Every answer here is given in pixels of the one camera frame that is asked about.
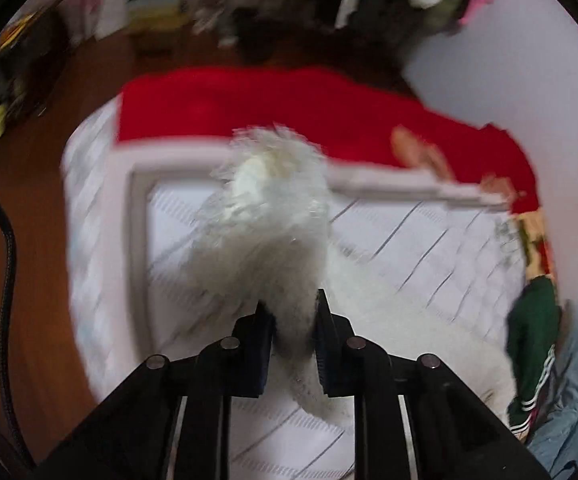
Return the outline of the red floral blanket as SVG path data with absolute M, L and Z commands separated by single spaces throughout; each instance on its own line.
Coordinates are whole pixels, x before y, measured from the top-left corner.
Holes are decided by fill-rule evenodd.
M 121 144 L 286 126 L 340 162 L 430 169 L 502 192 L 520 226 L 526 276 L 556 275 L 533 168 L 510 134 L 493 125 L 457 122 L 323 68 L 188 67 L 138 77 L 120 98 Z

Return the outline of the blue grey duvet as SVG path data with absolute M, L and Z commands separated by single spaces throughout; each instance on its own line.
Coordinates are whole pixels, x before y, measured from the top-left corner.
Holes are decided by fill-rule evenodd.
M 571 301 L 526 448 L 551 478 L 569 479 L 578 471 L 578 307 Z

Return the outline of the folded dark green garment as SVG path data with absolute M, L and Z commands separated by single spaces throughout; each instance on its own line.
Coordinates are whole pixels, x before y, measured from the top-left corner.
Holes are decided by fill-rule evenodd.
M 508 418 L 510 431 L 520 441 L 528 437 L 540 390 L 556 359 L 560 320 L 554 283 L 545 275 L 526 284 L 507 316 L 506 351 L 517 390 Z

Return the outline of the white diamond pattern sheet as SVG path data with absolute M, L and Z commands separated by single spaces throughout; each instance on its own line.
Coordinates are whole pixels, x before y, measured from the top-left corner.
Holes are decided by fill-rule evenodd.
M 202 205 L 223 188 L 230 138 L 121 144 L 121 98 L 62 155 L 71 318 L 98 408 L 50 456 L 76 479 L 516 479 L 534 464 L 436 354 L 347 339 L 353 424 L 306 413 L 272 385 L 233 396 L 239 318 L 198 326 L 209 297 L 183 266 Z M 397 295 L 502 351 L 523 285 L 504 202 L 423 170 L 325 159 L 331 243 Z

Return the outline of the white tweed jacket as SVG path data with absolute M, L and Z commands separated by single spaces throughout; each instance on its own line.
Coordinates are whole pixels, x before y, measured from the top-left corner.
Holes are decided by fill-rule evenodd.
M 236 132 L 231 152 L 183 266 L 187 282 L 209 297 L 199 327 L 265 304 L 276 321 L 273 387 L 347 429 L 352 403 L 325 395 L 316 366 L 317 297 L 325 294 L 359 333 L 396 356 L 436 354 L 507 418 L 516 387 L 502 351 L 397 295 L 331 243 L 325 159 L 315 145 L 287 128 L 255 127 Z

